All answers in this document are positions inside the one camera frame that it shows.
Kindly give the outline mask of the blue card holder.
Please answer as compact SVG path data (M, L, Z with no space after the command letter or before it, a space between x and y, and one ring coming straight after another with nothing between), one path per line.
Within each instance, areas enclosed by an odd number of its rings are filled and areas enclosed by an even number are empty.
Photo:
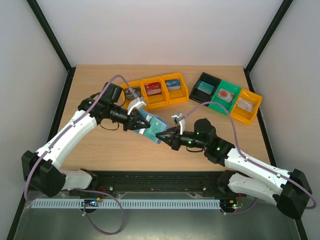
M151 114L144 109L140 109L139 113L150 123L149 128L136 129L134 132L145 136L152 142L160 144L162 141L156 137L157 133L164 132L168 129L168 123L155 114Z

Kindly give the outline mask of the teal VIP credit card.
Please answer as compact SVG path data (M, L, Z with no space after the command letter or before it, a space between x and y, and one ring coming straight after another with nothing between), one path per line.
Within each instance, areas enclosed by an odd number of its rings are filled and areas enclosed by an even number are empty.
M156 133L163 132L168 128L168 124L160 119L152 118L150 121L150 127L144 132L144 136L156 144L160 144L161 141L156 137Z

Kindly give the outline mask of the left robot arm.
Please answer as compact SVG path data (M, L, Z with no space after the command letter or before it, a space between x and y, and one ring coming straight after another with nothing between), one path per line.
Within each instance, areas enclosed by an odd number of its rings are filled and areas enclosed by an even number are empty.
M98 95L83 100L71 120L36 152L26 151L22 157L22 171L26 186L32 186L47 197L62 190L87 189L95 175L88 170L63 170L65 158L80 140L102 120L123 125L123 130L139 130L151 125L140 113L146 106L143 97L136 97L127 109L116 105L122 88L107 83Z

